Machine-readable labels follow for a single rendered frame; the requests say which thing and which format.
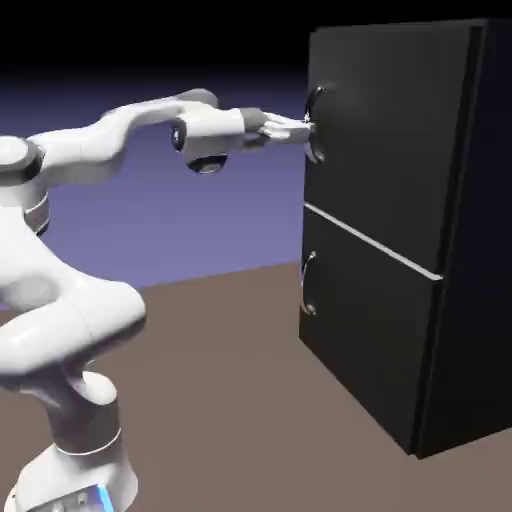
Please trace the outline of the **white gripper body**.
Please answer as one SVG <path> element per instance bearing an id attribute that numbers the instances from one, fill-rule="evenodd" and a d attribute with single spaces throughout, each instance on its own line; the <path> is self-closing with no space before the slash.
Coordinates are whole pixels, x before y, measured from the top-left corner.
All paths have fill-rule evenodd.
<path id="1" fill-rule="evenodd" d="M 281 144 L 306 144 L 311 135 L 311 124 L 275 113 L 264 112 L 265 121 L 258 133 Z"/>

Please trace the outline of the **large black cabinet door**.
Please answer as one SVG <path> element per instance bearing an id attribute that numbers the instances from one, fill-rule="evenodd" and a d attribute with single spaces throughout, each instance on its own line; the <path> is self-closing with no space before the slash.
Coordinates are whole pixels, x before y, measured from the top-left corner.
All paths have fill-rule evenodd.
<path id="1" fill-rule="evenodd" d="M 445 266 L 478 54 L 468 21 L 329 27 L 310 39 L 325 161 L 315 206 L 431 274 Z"/>

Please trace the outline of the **small black cabinet door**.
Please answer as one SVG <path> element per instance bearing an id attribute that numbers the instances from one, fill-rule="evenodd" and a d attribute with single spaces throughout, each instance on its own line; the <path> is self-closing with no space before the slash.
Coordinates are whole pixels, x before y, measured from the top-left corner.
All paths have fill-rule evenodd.
<path id="1" fill-rule="evenodd" d="M 316 315 L 300 313 L 299 336 L 407 453 L 415 450 L 423 395 L 433 280 L 336 226 L 303 211 L 302 258 Z"/>

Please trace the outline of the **black cabinet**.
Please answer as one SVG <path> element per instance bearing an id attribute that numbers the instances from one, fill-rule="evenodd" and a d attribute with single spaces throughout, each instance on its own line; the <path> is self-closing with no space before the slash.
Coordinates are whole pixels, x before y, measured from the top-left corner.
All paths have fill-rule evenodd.
<path id="1" fill-rule="evenodd" d="M 426 458 L 512 427 L 512 20 L 478 31 L 474 85 L 453 187 L 444 270 L 431 274 L 312 204 L 304 206 L 425 276 L 431 310 L 412 453 Z"/>

